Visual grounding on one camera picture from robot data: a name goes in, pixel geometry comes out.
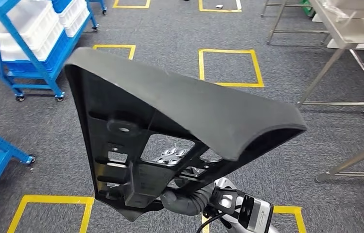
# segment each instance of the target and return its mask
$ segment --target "floor marking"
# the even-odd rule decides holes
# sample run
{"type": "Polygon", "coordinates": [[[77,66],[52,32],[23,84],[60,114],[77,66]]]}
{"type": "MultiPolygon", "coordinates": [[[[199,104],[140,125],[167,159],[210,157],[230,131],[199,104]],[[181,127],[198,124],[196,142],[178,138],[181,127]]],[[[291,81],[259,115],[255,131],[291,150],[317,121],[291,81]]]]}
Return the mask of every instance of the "floor marking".
{"type": "Polygon", "coordinates": [[[306,233],[305,223],[303,222],[302,217],[302,207],[275,205],[273,208],[273,213],[295,215],[296,225],[298,227],[299,233],[306,233]]]}
{"type": "Polygon", "coordinates": [[[136,45],[94,45],[93,49],[97,48],[125,48],[130,49],[129,60],[133,60],[133,56],[135,55],[136,45]]]}
{"type": "Polygon", "coordinates": [[[249,53],[253,69],[255,70],[257,83],[215,83],[220,86],[230,86],[230,87],[265,87],[262,80],[262,74],[260,73],[260,68],[258,60],[256,58],[256,53],[254,50],[215,50],[215,49],[199,49],[199,79],[205,80],[205,61],[204,52],[221,52],[221,53],[249,53]]]}
{"type": "Polygon", "coordinates": [[[113,8],[149,8],[150,6],[150,0],[146,0],[146,5],[144,6],[119,6],[119,0],[115,0],[115,2],[113,3],[113,8]]]}
{"type": "Polygon", "coordinates": [[[85,204],[85,211],[83,212],[82,223],[80,225],[79,233],[86,233],[87,226],[89,225],[91,209],[93,207],[93,197],[76,197],[76,196],[50,196],[50,195],[24,195],[16,210],[12,222],[10,223],[7,233],[14,233],[16,231],[18,222],[26,208],[27,203],[51,203],[51,204],[85,204]]]}
{"type": "Polygon", "coordinates": [[[242,12],[241,0],[236,0],[236,10],[203,9],[203,0],[199,0],[199,11],[207,12],[242,12]]]}
{"type": "MultiPolygon", "coordinates": [[[[202,215],[202,224],[205,223],[208,220],[208,218],[206,218],[205,216],[202,215]]],[[[202,229],[202,233],[209,233],[210,229],[209,229],[209,224],[206,225],[203,229],[202,229]]]]}

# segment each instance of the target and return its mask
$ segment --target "yellow floor tape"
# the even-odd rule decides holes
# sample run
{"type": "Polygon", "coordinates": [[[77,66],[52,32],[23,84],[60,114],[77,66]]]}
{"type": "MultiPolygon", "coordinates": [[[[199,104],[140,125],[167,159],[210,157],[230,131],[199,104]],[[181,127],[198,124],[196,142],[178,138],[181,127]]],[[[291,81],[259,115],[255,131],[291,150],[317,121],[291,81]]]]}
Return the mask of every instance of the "yellow floor tape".
{"type": "Polygon", "coordinates": [[[24,195],[16,210],[12,222],[10,223],[7,233],[16,231],[18,222],[21,219],[27,203],[52,203],[52,204],[84,204],[85,211],[82,217],[82,224],[79,233],[86,233],[90,220],[91,209],[94,203],[93,197],[76,197],[76,196],[50,196],[50,195],[24,195]]]}
{"type": "Polygon", "coordinates": [[[256,53],[254,50],[215,50],[215,49],[199,49],[199,79],[205,80],[205,61],[204,61],[204,53],[205,52],[220,52],[220,53],[249,53],[253,63],[253,69],[256,74],[256,83],[220,83],[217,82],[215,84],[221,86],[230,86],[230,87],[265,87],[262,80],[262,74],[260,73],[260,68],[258,64],[258,59],[256,58],[256,53]]]}
{"type": "Polygon", "coordinates": [[[94,45],[93,49],[96,50],[98,48],[124,48],[130,49],[128,59],[133,60],[135,56],[136,45],[94,45]]]}
{"type": "MultiPolygon", "coordinates": [[[[50,204],[84,204],[85,211],[82,217],[82,223],[79,233],[86,233],[90,220],[91,210],[94,203],[93,197],[76,197],[76,196],[51,196],[51,195],[24,195],[16,210],[12,222],[10,223],[7,233],[14,233],[17,225],[23,215],[27,203],[50,203],[50,204]]],[[[306,233],[305,224],[302,217],[302,207],[300,206],[274,206],[273,213],[276,214],[293,214],[299,233],[306,233]]],[[[202,223],[208,219],[202,216],[202,223]]],[[[209,225],[205,226],[202,233],[210,233],[209,225]]]]}

